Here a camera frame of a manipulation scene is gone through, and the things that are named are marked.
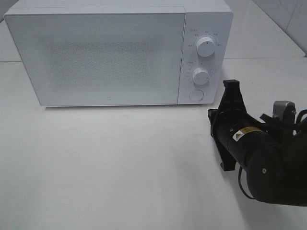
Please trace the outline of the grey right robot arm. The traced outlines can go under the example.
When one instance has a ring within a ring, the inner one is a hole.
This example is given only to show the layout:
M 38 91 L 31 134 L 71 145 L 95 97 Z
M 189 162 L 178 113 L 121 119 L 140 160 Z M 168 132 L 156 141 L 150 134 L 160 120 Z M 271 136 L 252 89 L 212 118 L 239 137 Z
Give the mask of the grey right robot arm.
M 239 166 L 249 199 L 304 207 L 307 204 L 307 112 L 275 101 L 272 116 L 249 115 L 237 80 L 224 81 L 219 107 L 208 111 L 224 171 Z

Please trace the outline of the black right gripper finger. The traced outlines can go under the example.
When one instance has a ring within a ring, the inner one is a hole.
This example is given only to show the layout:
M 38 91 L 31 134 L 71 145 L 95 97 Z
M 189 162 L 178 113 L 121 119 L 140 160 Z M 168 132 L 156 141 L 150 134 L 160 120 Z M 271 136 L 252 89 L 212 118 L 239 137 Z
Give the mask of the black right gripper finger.
M 224 93 L 218 111 L 239 110 L 246 113 L 246 107 L 240 91 L 240 82 L 237 80 L 224 80 L 223 84 Z

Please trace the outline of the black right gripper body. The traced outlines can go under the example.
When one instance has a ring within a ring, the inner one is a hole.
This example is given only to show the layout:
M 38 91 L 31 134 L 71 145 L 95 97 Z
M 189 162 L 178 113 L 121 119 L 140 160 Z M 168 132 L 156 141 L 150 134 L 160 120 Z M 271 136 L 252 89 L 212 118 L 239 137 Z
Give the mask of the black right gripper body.
M 210 109 L 208 117 L 224 171 L 233 171 L 236 163 L 246 171 L 282 171 L 280 144 L 259 121 L 239 110 Z

